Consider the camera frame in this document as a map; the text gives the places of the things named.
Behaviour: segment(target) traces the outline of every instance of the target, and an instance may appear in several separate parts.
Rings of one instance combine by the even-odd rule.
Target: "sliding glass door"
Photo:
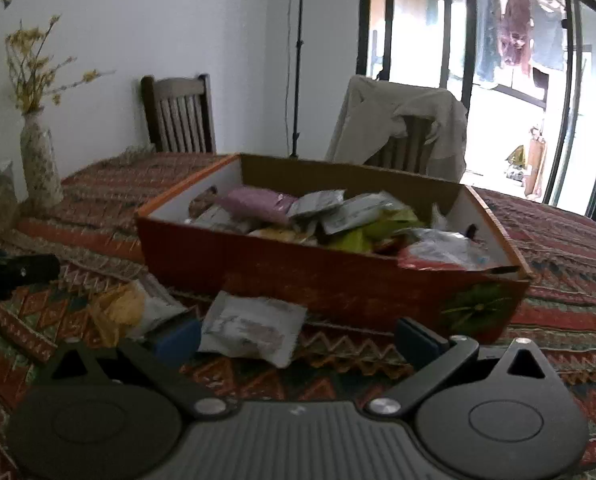
[[[364,73],[447,88],[467,108],[464,184],[596,219],[593,0],[370,5]]]

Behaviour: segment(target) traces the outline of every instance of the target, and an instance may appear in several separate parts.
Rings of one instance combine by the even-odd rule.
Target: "white wall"
[[[71,82],[85,70],[116,70],[46,106],[62,176],[147,141],[139,81],[208,72],[217,147],[255,152],[264,144],[267,0],[12,0],[0,3],[0,158],[14,161],[16,192],[26,195],[19,136],[22,118],[9,97],[3,39],[18,27],[44,26],[62,14],[46,51],[77,56],[59,73]]]
[[[285,155],[287,9],[289,0],[268,0],[265,65],[265,153]],[[293,130],[294,67],[298,0],[290,40],[289,133]],[[356,72],[359,0],[305,0],[300,78],[298,154],[324,158],[349,78]]]

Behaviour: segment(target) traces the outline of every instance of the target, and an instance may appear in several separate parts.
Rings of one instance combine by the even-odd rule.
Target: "ridged gray panel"
[[[350,402],[246,402],[195,424],[145,480],[441,480],[407,431]]]

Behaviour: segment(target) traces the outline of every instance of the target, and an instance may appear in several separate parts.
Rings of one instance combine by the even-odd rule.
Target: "pink snack package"
[[[296,200],[295,196],[252,186],[239,186],[216,197],[216,203],[235,216],[254,217],[280,225],[289,225],[287,212]]]

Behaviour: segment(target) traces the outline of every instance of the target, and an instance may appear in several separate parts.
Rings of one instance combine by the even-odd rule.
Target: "chair draped with cloth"
[[[467,110],[448,90],[356,75],[326,159],[460,182],[466,144]]]
[[[159,152],[215,153],[209,74],[140,82],[149,139]]]

